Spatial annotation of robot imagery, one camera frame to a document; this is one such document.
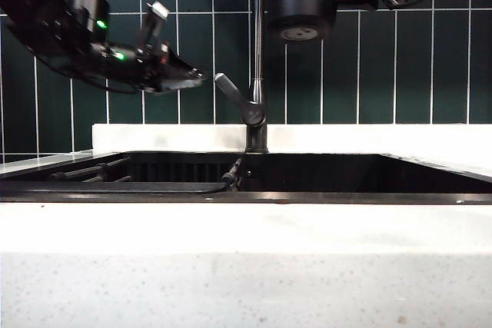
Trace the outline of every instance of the black sink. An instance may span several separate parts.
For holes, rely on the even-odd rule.
[[[236,190],[241,192],[492,194],[490,177],[455,173],[379,154],[176,152],[114,154],[4,174],[0,177],[0,190],[3,194],[22,188],[84,193],[159,193],[169,189],[187,192],[204,188],[204,192],[214,192],[212,184],[220,183],[223,173],[238,158],[242,163]],[[106,166],[104,176],[96,175],[100,166]],[[67,172],[78,175],[69,181],[54,176]],[[58,181],[49,181],[54,177]]]

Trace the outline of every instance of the faucet handle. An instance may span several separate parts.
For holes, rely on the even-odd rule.
[[[249,101],[239,91],[238,87],[223,73],[217,73],[214,78],[215,85],[231,99],[241,111],[241,116],[245,124],[249,126],[259,126],[265,119],[264,105]]]

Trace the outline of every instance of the backsplash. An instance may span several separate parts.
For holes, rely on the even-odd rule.
[[[145,3],[153,1],[109,0],[109,39],[134,44]],[[246,91],[250,0],[159,1],[171,10],[163,39],[210,76],[199,88],[119,95],[71,81],[37,63],[1,17],[2,161],[88,149],[94,123],[240,122],[211,77],[222,71]],[[322,43],[281,45],[267,34],[269,121],[492,123],[492,0],[427,0],[418,7],[342,9]]]

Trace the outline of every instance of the metal pole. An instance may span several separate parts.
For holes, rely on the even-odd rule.
[[[263,37],[264,37],[264,0],[254,0],[254,77],[250,86],[251,100],[264,104],[266,97],[263,84]],[[267,122],[259,127],[248,126],[246,151],[250,153],[266,153]]]

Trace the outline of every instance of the white quartz surface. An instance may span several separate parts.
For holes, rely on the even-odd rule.
[[[93,156],[92,150],[86,150],[86,151],[77,151],[75,153],[57,154],[57,155],[50,155],[47,157],[37,157],[25,161],[13,161],[11,163],[0,164],[0,174],[11,173],[15,171],[23,171],[24,169],[42,167],[45,165],[66,163],[77,159],[89,158],[92,156]]]
[[[490,327],[492,206],[0,204],[2,328]]]

